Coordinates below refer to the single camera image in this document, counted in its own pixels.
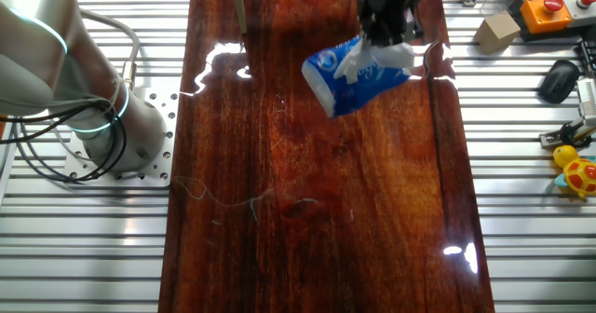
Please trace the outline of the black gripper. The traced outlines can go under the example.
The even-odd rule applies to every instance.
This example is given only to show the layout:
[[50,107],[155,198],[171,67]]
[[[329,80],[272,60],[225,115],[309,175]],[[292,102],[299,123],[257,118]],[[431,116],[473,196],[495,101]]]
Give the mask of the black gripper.
[[391,39],[392,45],[412,43],[423,30],[411,9],[420,0],[358,0],[360,27],[372,46],[389,45],[389,30],[401,30]]

